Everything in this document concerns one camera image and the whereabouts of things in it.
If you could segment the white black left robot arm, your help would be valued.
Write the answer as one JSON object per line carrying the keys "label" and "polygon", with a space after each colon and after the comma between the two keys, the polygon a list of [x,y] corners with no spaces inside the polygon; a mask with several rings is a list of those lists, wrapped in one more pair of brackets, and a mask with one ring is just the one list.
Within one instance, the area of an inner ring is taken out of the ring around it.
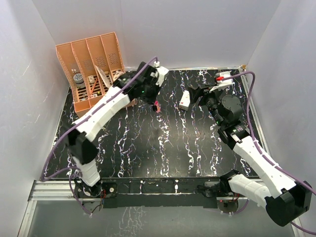
{"label": "white black left robot arm", "polygon": [[158,61],[153,65],[142,62],[134,72],[118,72],[106,95],[75,121],[74,129],[65,138],[65,144],[79,169],[79,189],[85,195],[94,198],[102,192],[95,160],[98,149],[93,144],[99,131],[119,110],[135,99],[156,107],[157,96],[168,73],[169,69]]}

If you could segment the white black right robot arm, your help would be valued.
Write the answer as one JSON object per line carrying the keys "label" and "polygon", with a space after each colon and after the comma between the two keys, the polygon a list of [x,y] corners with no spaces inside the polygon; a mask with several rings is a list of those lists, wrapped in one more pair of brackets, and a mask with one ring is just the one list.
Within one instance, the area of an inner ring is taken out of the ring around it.
{"label": "white black right robot arm", "polygon": [[253,168],[263,181],[259,184],[232,170],[220,177],[213,186],[226,196],[241,194],[265,208],[269,217],[279,226],[285,226],[307,212],[312,192],[310,185],[299,183],[279,170],[269,157],[263,158],[259,144],[254,144],[249,129],[240,121],[243,108],[233,95],[221,95],[218,86],[202,85],[198,89],[200,106],[206,105],[219,125],[218,134],[236,154]]}

